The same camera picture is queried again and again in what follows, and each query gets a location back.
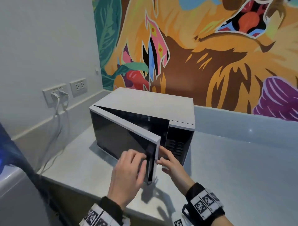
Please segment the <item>black left wristband with markers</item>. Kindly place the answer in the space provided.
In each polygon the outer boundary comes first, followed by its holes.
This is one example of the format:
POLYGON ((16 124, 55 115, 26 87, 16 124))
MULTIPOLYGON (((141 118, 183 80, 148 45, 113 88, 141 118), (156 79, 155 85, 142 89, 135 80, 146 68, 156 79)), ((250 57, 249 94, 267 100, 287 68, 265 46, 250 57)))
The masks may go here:
POLYGON ((131 226, 130 219, 123 213, 117 203, 103 197, 98 204, 91 207, 79 226, 131 226))

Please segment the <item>white empty wall socket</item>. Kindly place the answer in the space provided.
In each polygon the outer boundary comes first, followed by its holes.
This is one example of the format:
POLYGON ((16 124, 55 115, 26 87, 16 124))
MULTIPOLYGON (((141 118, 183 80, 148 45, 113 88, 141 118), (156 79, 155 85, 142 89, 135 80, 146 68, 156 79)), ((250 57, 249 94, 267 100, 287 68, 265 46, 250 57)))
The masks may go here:
POLYGON ((87 79, 81 78, 69 83, 73 98, 88 92, 87 79))

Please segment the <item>person's left hand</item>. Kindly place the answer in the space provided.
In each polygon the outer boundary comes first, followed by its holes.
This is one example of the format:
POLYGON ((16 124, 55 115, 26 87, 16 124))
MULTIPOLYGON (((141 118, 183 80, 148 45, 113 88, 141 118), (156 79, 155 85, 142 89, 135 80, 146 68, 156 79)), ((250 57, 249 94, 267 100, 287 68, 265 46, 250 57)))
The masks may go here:
POLYGON ((122 210, 135 198, 141 187, 137 187, 137 176, 146 155, 129 149, 121 154, 115 165, 107 197, 117 203, 122 210))

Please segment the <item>black wristband with markers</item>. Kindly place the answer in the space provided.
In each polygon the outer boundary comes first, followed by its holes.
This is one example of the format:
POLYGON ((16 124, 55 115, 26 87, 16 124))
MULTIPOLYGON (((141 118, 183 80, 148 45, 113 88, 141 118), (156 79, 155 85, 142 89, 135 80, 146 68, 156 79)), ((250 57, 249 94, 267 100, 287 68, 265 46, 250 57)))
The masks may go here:
POLYGON ((225 215, 217 196, 199 183, 195 183, 185 197, 187 204, 182 213, 193 226, 211 226, 215 219, 225 215))
POLYGON ((130 219, 123 213, 117 203, 103 197, 98 204, 91 207, 79 226, 131 226, 130 219))

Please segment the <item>person's right hand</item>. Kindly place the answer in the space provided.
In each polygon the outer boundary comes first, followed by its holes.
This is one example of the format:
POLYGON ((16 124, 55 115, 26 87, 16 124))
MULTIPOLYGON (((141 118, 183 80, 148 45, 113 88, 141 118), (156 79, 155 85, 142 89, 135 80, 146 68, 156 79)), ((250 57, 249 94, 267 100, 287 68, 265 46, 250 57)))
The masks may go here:
POLYGON ((157 160, 157 164, 162 166, 162 171, 170 176, 174 185, 177 187, 182 195, 185 196, 188 190, 195 184, 195 182, 186 173, 184 167, 176 158, 174 161, 159 158, 159 160, 157 160))

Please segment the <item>dark blue cloth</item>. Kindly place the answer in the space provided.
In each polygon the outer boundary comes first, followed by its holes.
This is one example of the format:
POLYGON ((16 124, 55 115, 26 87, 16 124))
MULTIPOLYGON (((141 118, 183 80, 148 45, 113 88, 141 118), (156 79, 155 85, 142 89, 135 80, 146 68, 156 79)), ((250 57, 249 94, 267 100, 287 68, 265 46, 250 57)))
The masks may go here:
POLYGON ((47 190, 41 184, 38 175, 0 123, 0 174, 5 166, 15 166, 25 172, 44 202, 51 226, 68 226, 67 221, 61 216, 59 208, 50 199, 47 190))

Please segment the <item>white appliance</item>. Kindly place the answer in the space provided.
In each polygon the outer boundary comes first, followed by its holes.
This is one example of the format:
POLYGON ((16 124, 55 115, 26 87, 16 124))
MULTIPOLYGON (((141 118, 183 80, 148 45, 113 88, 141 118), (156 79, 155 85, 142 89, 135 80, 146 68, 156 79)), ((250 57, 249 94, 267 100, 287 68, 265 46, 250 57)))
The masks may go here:
POLYGON ((51 226, 38 190, 15 166, 0 174, 0 226, 51 226))

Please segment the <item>person's right forearm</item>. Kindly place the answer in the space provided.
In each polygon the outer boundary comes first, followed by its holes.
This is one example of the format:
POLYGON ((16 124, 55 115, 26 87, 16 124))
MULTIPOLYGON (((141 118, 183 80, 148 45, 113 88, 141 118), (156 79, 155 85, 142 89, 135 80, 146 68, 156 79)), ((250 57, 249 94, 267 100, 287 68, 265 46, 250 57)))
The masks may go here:
POLYGON ((211 226, 234 226, 225 215, 217 217, 212 222, 211 226))

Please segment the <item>white microwave door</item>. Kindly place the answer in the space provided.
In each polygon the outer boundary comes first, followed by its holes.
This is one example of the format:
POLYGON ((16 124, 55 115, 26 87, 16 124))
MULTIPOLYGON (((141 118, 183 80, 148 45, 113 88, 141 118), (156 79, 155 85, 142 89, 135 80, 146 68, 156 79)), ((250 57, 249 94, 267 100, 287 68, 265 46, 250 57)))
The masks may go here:
POLYGON ((117 160, 129 149, 145 154, 144 182, 152 184, 161 137, 97 106, 92 105, 89 109, 98 147, 117 160))

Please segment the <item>black right wristband with markers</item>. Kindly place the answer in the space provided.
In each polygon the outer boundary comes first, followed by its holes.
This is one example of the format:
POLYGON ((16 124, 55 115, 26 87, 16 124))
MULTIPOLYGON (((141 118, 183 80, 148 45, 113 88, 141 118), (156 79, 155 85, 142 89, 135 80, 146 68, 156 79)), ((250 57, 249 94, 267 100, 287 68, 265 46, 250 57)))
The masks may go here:
POLYGON ((182 213, 193 226, 211 226, 215 219, 225 215, 217 196, 199 183, 195 183, 185 197, 187 204, 182 213))

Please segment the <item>white microwave oven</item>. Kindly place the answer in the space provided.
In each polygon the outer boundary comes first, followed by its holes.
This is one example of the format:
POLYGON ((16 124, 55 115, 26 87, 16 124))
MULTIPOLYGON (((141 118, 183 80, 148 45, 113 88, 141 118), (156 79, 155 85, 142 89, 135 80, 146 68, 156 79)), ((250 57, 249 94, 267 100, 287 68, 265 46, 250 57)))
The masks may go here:
POLYGON ((99 113, 109 112, 159 136, 160 145, 184 165, 196 128, 192 98, 117 88, 89 109, 94 129, 99 113))

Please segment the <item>white wall socket with plugs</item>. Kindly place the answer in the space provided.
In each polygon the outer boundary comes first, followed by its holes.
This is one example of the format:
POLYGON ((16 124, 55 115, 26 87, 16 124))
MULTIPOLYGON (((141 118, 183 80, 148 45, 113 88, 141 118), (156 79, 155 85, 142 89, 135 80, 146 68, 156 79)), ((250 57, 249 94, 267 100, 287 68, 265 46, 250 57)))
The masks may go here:
MULTIPOLYGON (((59 90, 63 90, 68 93, 67 84, 62 83, 62 84, 55 85, 53 87, 46 88, 46 89, 42 90, 48 108, 55 107, 57 101, 53 101, 53 99, 51 97, 51 93, 55 92, 55 93, 59 94, 58 93, 59 90)), ((67 101, 67 98, 60 97, 60 103, 65 103, 66 101, 67 101)))

